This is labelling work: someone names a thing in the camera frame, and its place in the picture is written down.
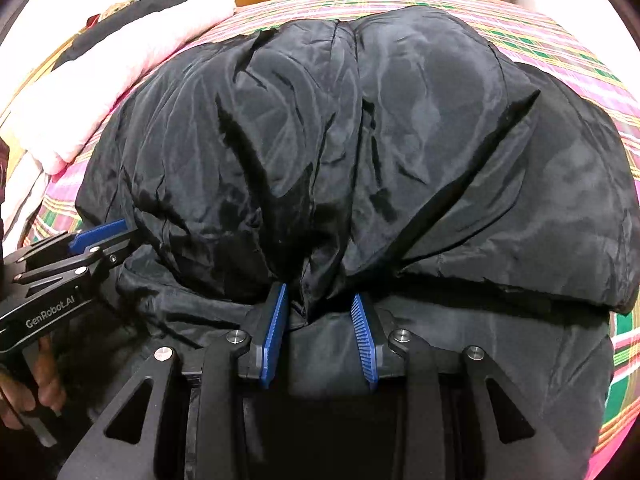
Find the black puffer jacket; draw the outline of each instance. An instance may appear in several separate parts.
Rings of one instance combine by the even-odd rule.
[[[283,280],[291,391],[363,392],[345,298],[375,288],[433,345],[489,349],[586,464],[606,313],[638,294],[625,152],[602,110],[447,13],[180,54],[114,113],[76,205],[142,231],[116,288],[155,336],[206,345]]]

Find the human hand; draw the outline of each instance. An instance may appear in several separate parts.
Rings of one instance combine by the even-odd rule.
[[[33,378],[38,385],[38,400],[43,406],[58,412],[65,405],[66,391],[58,375],[49,336],[44,336],[38,341],[38,348],[38,357],[33,367]],[[20,430],[22,425],[6,401],[8,400],[17,412],[29,412],[36,407],[33,395],[26,386],[2,372],[0,387],[7,397],[0,397],[0,418],[6,427]]]

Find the wrinkled fabric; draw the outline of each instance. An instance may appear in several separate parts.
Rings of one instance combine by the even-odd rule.
[[[638,294],[638,199],[610,119],[434,9],[180,54],[107,125],[77,207],[142,229],[118,282],[137,298],[150,252],[219,300],[298,283],[306,319],[407,274],[543,306],[628,312]],[[158,319],[180,309],[157,296],[143,303]]]
[[[76,207],[143,240],[107,296],[149,334],[92,386],[97,406],[154,346],[237,327],[275,280],[294,307],[287,399],[365,395],[348,310],[375,288],[432,345],[486,348],[586,470],[612,373],[607,311],[638,294],[622,143],[599,108],[447,13],[301,20],[179,54],[116,110]],[[92,341],[66,362],[70,384],[110,359],[75,325],[67,342]],[[258,412],[245,406],[260,464]],[[290,460],[328,445],[279,421]]]

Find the blue rubber pad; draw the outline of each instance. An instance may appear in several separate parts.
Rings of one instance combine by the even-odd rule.
[[[69,244],[69,253],[82,254],[87,247],[100,245],[102,240],[119,235],[127,230],[127,223],[124,220],[116,220],[110,224],[100,225],[88,231],[78,233],[74,241]]]
[[[264,388],[269,387],[269,384],[276,375],[278,356],[280,355],[280,346],[282,345],[282,337],[287,325],[288,314],[287,285],[283,284],[280,287],[278,302],[273,311],[269,331],[267,332],[264,347],[262,348],[262,371],[260,372],[260,382]]]
[[[351,305],[351,320],[353,329],[356,332],[358,352],[360,353],[360,363],[362,373],[371,384],[378,382],[378,368],[376,367],[376,346],[373,343],[369,322],[362,306],[362,298],[356,294]]]

